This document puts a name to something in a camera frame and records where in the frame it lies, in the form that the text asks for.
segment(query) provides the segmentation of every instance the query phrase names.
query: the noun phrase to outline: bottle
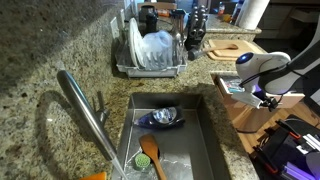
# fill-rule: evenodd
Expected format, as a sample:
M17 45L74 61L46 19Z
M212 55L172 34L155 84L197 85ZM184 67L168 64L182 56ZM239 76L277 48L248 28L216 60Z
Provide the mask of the bottle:
M243 3L244 3L244 0L239 0L238 3L236 4L234 11L232 13L232 16L231 16L230 24L233 24L233 25L235 24L239 14L240 14Z
M179 106L175 106L156 109L136 119L134 124L144 128L164 129L181 126L184 122L182 109Z
M154 13L148 13L146 15L146 34L157 32L158 18Z
M219 3L218 16L223 15L223 13L224 13L224 9L225 9L225 5L223 4L223 2L220 2L220 3Z

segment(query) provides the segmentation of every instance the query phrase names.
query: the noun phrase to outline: sink faucet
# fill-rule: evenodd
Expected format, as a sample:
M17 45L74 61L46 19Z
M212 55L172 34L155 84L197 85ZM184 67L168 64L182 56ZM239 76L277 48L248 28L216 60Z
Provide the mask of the sink faucet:
M80 121L86 126L87 133L102 155L107 161L116 158L116 150L103 128L110 113L104 108L101 92L98 92L100 109L95 113L70 73L60 70L57 79L69 103L76 111Z

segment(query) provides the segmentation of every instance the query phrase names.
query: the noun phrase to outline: white plate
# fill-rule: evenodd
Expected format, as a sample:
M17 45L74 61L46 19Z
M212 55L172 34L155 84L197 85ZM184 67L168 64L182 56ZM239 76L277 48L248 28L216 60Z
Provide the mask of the white plate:
M130 19L129 31L129 44L132 62L136 67L139 67L138 62L142 67L146 67L146 63L143 58L144 43L138 29L137 21L134 18Z
M136 59L136 52L134 48L134 26L137 25L137 22L134 18L131 18L129 21L129 48L130 48L130 55L131 60L134 64L134 66L139 67L137 59Z

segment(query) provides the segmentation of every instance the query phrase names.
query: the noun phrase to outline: faucet handle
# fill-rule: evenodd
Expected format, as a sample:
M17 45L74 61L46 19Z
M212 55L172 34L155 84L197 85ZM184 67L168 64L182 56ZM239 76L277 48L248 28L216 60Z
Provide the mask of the faucet handle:
M96 116L104 126L107 118L110 115L110 111L104 107L104 101L101 91L98 91L98 101L99 101L99 109L96 111Z

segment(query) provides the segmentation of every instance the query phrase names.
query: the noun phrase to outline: wooden spatula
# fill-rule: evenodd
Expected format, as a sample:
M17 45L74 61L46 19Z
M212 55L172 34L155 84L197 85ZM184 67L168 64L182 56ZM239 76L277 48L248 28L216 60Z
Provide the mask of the wooden spatula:
M237 50L237 49L239 49L239 47L235 44L226 44L226 45L221 45L218 47L204 48L204 49L202 49L202 52L210 52L210 51L214 51L214 50L224 50L224 49Z
M164 174L161 164L159 162L159 158L158 158L159 149L154 136L152 134L143 135L139 138L139 142L143 152L146 155L148 155L150 159L152 159L160 180L167 180L167 177Z

